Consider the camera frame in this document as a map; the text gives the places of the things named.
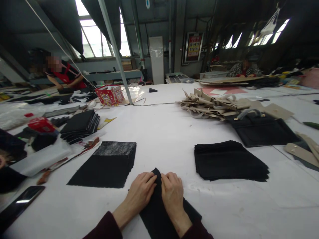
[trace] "red apron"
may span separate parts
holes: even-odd
[[[61,74],[61,73],[55,72],[55,71],[53,71],[53,74],[57,78],[59,78],[61,81],[63,81],[63,83],[68,85],[68,84],[70,84],[70,83],[72,83],[74,81],[74,80],[70,81],[69,77],[67,76],[67,72],[69,71],[70,67],[71,67],[71,65],[69,63],[67,63],[67,67],[65,69],[64,74]],[[86,87],[87,87],[86,84],[83,81],[81,81],[81,82],[77,83],[76,85],[74,85],[72,88],[74,88],[74,89],[83,89],[83,88],[86,88]]]

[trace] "pink bag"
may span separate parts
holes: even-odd
[[[319,68],[313,68],[305,75],[306,77],[301,81],[301,85],[319,89]]]

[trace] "green object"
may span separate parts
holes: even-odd
[[[313,122],[303,122],[305,125],[319,130],[319,124]]]

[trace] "pink paper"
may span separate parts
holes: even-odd
[[[214,93],[211,93],[211,91],[215,90],[215,89],[220,89],[220,90],[227,90],[227,92],[225,93],[225,95],[227,94],[239,94],[239,93],[247,93],[247,91],[244,91],[238,87],[221,87],[221,86],[218,86],[218,87],[207,87],[207,88],[198,88],[199,90],[203,89],[203,92],[205,94],[208,94],[208,95],[218,95],[218,94],[214,94]]]

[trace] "black triangle piece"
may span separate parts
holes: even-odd
[[[157,90],[150,88],[150,93],[157,92]]]

